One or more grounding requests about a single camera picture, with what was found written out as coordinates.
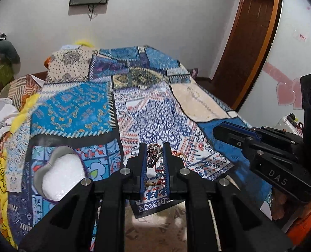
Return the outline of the right hand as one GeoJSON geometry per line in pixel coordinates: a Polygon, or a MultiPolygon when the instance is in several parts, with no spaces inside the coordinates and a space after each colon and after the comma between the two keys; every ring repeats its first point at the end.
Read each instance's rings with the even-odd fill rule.
{"type": "Polygon", "coordinates": [[[271,193],[271,216],[273,220],[278,220],[285,215],[285,203],[287,201],[287,196],[275,188],[272,188],[271,193]]]}

